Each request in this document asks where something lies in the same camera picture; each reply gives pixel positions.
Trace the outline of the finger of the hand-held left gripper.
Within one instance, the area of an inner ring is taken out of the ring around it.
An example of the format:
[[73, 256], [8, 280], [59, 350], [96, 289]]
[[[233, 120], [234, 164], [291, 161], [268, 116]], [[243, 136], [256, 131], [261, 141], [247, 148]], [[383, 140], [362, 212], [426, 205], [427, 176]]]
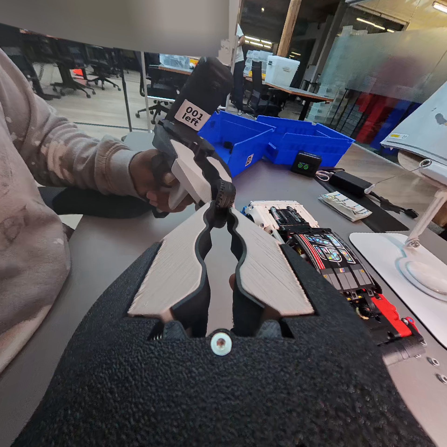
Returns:
[[195, 204], [208, 203], [212, 200], [211, 187], [203, 176], [202, 169], [194, 161], [194, 153], [180, 142], [171, 141], [176, 152], [171, 172], [178, 181], [178, 186], [170, 192], [170, 204], [179, 205], [189, 195]]
[[226, 170], [227, 165], [222, 163], [221, 159], [215, 157], [206, 157], [206, 179], [210, 183], [216, 183], [220, 181], [232, 183], [231, 174]]

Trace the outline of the white book stand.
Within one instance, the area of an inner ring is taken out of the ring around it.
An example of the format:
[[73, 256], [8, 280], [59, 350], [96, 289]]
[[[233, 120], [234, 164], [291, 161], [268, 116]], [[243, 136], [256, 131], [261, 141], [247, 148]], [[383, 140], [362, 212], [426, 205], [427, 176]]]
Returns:
[[420, 236], [447, 198], [446, 164], [431, 161], [422, 176], [439, 187], [408, 236], [351, 233], [350, 242], [412, 311], [428, 332], [447, 347], [447, 266], [420, 242]]

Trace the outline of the black office chair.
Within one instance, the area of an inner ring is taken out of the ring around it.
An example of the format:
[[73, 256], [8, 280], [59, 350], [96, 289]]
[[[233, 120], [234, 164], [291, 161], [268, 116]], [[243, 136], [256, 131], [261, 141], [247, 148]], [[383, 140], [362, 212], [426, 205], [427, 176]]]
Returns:
[[159, 53], [145, 52], [142, 58], [141, 52], [135, 51], [135, 57], [140, 73], [139, 93], [145, 99], [152, 98], [154, 101], [154, 105], [145, 109], [154, 125], [161, 113], [169, 111], [170, 104], [176, 99], [177, 90], [168, 72], [160, 68]]
[[84, 47], [87, 63], [92, 68], [93, 75], [95, 76], [92, 79], [87, 79], [86, 85], [93, 82], [98, 86], [98, 83], [100, 82], [101, 89], [104, 90], [104, 83], [108, 82], [121, 92], [121, 88], [116, 83], [109, 80], [109, 77], [113, 75], [119, 76], [118, 63], [116, 62], [113, 50], [108, 47], [100, 47], [91, 44], [84, 44]]
[[63, 39], [54, 39], [52, 45], [53, 53], [56, 57], [55, 63], [61, 77], [61, 82], [50, 83], [53, 91], [56, 92], [57, 88], [59, 88], [61, 96], [65, 96], [67, 90], [82, 91], [86, 94], [87, 98], [91, 98], [91, 95], [87, 92], [87, 89], [89, 89], [95, 95], [96, 91], [93, 87], [77, 82], [71, 73], [73, 69], [82, 70], [87, 66], [84, 45], [79, 42]]

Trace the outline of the wood-edged background table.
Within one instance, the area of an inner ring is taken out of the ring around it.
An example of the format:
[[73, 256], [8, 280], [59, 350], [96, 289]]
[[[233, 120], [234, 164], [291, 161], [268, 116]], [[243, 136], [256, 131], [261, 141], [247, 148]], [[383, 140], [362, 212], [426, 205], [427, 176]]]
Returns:
[[249, 93], [244, 110], [255, 118], [259, 116], [279, 117], [289, 97], [294, 97], [302, 102], [302, 108], [298, 118], [301, 121], [305, 120], [312, 104], [331, 104], [334, 101], [334, 98], [324, 94], [309, 92], [299, 88], [280, 86], [266, 81], [261, 81], [261, 90], [258, 92], [255, 90], [257, 83], [249, 77], [246, 80], [251, 81], [252, 91]]

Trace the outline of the black device with green lights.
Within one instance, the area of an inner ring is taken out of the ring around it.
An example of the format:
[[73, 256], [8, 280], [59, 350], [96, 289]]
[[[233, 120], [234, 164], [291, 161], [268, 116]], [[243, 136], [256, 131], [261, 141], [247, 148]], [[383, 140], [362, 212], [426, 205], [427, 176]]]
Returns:
[[290, 171], [306, 177], [314, 178], [321, 166], [322, 157], [320, 155], [299, 151], [291, 165]]

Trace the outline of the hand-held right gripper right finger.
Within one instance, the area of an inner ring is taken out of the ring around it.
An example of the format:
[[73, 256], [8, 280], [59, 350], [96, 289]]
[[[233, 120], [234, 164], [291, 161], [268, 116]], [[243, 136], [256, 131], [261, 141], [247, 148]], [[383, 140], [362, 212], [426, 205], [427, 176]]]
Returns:
[[239, 289], [280, 317], [313, 315], [314, 309], [276, 238], [235, 208], [227, 215]]

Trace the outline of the person's left hand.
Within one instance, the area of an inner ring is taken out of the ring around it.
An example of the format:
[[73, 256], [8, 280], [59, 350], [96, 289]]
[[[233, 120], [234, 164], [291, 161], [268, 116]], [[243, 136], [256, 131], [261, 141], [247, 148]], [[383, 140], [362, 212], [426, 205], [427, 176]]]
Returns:
[[157, 149], [137, 153], [130, 162], [130, 175], [138, 196], [159, 211], [181, 212], [193, 204], [193, 198], [187, 194], [177, 207], [169, 206], [170, 190], [178, 184], [178, 180]]

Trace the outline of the white box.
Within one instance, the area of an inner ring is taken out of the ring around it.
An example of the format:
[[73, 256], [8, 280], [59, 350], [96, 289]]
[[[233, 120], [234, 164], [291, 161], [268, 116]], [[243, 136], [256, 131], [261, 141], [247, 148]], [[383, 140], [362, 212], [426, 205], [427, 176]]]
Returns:
[[299, 60], [270, 55], [266, 63], [265, 82], [270, 85], [290, 87], [299, 65]]

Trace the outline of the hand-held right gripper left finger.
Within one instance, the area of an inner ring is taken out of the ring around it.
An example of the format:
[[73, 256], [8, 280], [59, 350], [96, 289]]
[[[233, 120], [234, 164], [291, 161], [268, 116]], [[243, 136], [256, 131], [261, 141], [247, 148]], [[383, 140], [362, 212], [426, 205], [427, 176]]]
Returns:
[[128, 310], [129, 316], [197, 318], [209, 306], [204, 258], [211, 248], [209, 202], [168, 233]]

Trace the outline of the black toy car tire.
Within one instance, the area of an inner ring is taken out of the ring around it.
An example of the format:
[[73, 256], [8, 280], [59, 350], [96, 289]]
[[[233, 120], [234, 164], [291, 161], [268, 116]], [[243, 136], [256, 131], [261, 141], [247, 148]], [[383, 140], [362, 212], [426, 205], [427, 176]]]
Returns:
[[229, 209], [233, 207], [236, 187], [231, 181], [220, 179], [216, 182], [214, 227], [223, 228], [227, 222]]

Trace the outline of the toy brick race car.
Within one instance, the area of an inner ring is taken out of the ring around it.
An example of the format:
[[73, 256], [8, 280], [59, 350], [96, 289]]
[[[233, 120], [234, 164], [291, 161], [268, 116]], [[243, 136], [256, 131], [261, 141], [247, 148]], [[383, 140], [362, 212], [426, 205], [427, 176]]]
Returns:
[[241, 212], [294, 249], [346, 298], [387, 366], [425, 354], [425, 341], [414, 319], [399, 316], [349, 245], [330, 228], [320, 227], [298, 201], [251, 201]]

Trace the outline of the folded sticker sheet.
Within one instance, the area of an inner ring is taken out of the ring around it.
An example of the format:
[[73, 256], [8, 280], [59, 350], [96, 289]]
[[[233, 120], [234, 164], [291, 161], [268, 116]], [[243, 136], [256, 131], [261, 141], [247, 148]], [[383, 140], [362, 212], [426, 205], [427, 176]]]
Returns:
[[372, 211], [338, 191], [321, 194], [318, 200], [351, 222], [361, 221], [372, 215]]

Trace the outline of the person's grey patterned sweatshirt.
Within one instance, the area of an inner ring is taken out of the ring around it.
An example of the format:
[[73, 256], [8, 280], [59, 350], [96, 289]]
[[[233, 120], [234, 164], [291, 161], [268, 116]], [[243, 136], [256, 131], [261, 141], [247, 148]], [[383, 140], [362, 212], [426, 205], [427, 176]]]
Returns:
[[40, 327], [70, 270], [64, 226], [38, 191], [61, 120], [1, 50], [1, 373]]

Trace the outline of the blue plastic bin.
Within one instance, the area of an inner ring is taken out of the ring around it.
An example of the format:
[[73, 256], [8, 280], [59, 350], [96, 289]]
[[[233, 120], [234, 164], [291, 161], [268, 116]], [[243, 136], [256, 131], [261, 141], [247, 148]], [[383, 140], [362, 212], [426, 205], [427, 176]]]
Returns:
[[221, 111], [198, 134], [215, 148], [235, 177], [263, 158], [274, 131], [268, 124]]
[[355, 141], [319, 123], [264, 115], [257, 121], [274, 127], [264, 156], [277, 165], [291, 166], [298, 152], [306, 152], [320, 157], [321, 167], [336, 167]]

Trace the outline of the person's left forearm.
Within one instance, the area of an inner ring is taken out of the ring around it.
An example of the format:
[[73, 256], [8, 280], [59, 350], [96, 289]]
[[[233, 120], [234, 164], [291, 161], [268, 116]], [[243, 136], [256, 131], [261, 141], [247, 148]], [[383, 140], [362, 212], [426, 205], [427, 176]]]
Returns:
[[113, 137], [96, 139], [41, 102], [33, 114], [35, 156], [27, 162], [35, 180], [45, 186], [74, 186], [103, 194], [138, 197], [131, 178], [137, 155]]

